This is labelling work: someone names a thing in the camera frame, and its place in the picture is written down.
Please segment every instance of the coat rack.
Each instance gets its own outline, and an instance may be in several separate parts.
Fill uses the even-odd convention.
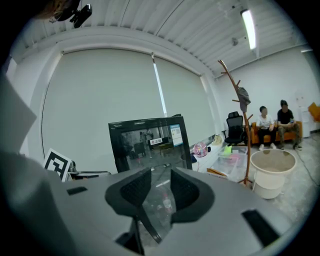
[[[227,74],[228,75],[228,77],[231,80],[231,83],[233,85],[233,88],[235,89],[235,92],[237,93],[238,90],[239,90],[239,84],[240,84],[241,80],[239,80],[238,83],[235,83],[235,81],[232,78],[231,74],[229,73],[225,63],[221,59],[218,60],[218,62],[223,66],[223,68],[225,70],[225,72],[221,72],[221,74]],[[240,103],[240,100],[237,100],[237,99],[233,99],[232,101]],[[248,138],[248,143],[247,143],[248,152],[247,152],[247,163],[246,163],[245,177],[244,177],[244,179],[240,180],[238,183],[242,183],[243,182],[244,186],[247,186],[248,182],[252,183],[252,181],[249,180],[249,167],[250,167],[250,156],[251,156],[251,139],[250,139],[249,122],[248,122],[248,120],[250,118],[252,118],[252,116],[253,116],[253,114],[250,115],[249,118],[247,118],[246,112],[243,112],[244,123],[245,123],[245,131],[246,131],[246,135],[247,135],[247,138]]]

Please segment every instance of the white shirt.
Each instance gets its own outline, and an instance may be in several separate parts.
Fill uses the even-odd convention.
[[[256,126],[262,126],[261,129],[268,129],[270,125],[274,125],[275,121],[271,117],[271,115],[267,114],[265,118],[260,114],[257,121]]]

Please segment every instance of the office chair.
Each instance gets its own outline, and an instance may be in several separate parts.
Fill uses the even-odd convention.
[[[229,137],[226,136],[226,130],[223,130],[224,141],[229,145],[237,145],[241,142],[247,144],[248,139],[243,127],[244,117],[238,112],[229,113],[226,123],[228,124]]]

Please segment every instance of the sofa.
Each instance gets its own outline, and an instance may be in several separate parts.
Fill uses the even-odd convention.
[[[296,121],[296,123],[299,125],[300,130],[300,138],[302,138],[302,122],[300,121]],[[284,134],[284,140],[288,141],[288,140],[293,140],[296,137],[294,132],[286,132]],[[257,129],[257,124],[256,122],[253,122],[251,125],[251,131],[250,131],[250,138],[251,138],[251,144],[257,144],[259,143],[259,137],[258,137],[258,129]],[[263,143],[269,143],[270,142],[270,135],[265,135],[264,136],[264,142]],[[275,141],[279,142],[280,141],[280,136],[278,131],[276,132],[276,137],[275,137]]]

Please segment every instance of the man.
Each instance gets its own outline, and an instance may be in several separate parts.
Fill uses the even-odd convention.
[[[285,133],[294,132],[295,140],[293,143],[293,149],[302,150],[302,147],[299,145],[301,142],[300,138],[300,128],[297,122],[294,120],[294,115],[292,111],[288,109],[288,103],[285,100],[280,101],[281,109],[278,111],[278,132],[280,136],[280,149],[285,148]]]
[[[275,141],[276,141],[276,129],[275,129],[275,121],[271,117],[271,115],[268,114],[268,110],[265,106],[260,107],[260,113],[257,121],[256,121],[256,127],[258,128],[258,137],[259,137],[259,143],[260,147],[259,150],[264,150],[264,136],[270,135],[271,137],[271,145],[270,147],[272,149],[276,149]]]

